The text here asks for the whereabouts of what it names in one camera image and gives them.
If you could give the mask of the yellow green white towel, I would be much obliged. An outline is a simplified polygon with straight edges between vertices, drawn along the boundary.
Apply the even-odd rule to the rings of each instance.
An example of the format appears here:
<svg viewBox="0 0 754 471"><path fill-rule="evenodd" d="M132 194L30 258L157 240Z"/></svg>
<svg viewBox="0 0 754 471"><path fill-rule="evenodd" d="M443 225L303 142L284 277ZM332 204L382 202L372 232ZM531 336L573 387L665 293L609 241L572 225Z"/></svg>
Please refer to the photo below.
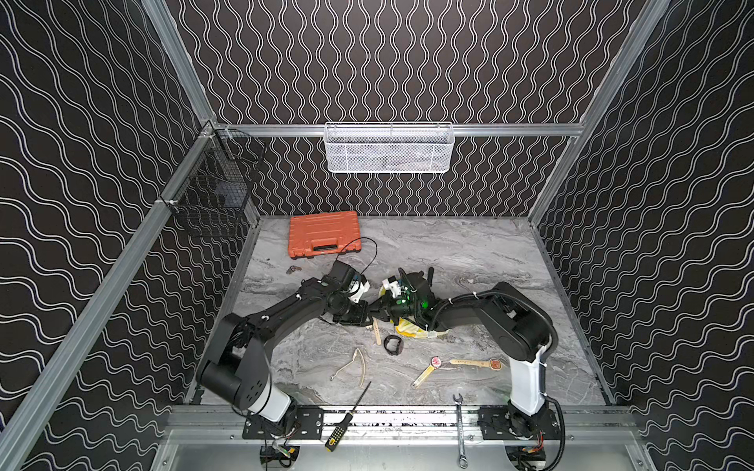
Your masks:
<svg viewBox="0 0 754 471"><path fill-rule="evenodd" d="M398 324L395 326L395 332L399 336L414 339L438 339L448 335L448 331L427 331L416 325L416 323L401 318Z"/></svg>

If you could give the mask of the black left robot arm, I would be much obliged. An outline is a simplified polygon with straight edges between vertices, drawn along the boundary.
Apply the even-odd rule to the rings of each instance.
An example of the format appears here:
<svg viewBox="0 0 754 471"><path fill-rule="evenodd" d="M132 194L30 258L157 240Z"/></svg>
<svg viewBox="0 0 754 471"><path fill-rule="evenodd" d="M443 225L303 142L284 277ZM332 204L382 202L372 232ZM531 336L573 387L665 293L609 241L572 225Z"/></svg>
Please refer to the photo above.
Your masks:
<svg viewBox="0 0 754 471"><path fill-rule="evenodd" d="M302 282L298 290L253 315L223 317L196 371L196 382L238 410L269 422L286 422L294 400L273 384L272 353L305 323L330 314L335 323L359 327L370 323L365 276L336 261L322 278Z"/></svg>

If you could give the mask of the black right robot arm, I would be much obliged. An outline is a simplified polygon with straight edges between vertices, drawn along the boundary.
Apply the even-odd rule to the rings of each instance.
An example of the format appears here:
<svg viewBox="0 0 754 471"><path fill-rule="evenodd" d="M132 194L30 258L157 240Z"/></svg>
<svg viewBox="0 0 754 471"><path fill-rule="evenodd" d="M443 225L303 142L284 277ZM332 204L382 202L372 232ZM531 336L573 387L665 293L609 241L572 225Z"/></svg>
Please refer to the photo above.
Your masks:
<svg viewBox="0 0 754 471"><path fill-rule="evenodd" d="M393 324L408 319L427 333L483 326L509 358L510 432L526 439L539 436L540 422L548 417L546 360L559 345L551 317L507 282L484 292L438 298L432 292L433 274L433 269L410 274L400 270L369 305L369 312Z"/></svg>

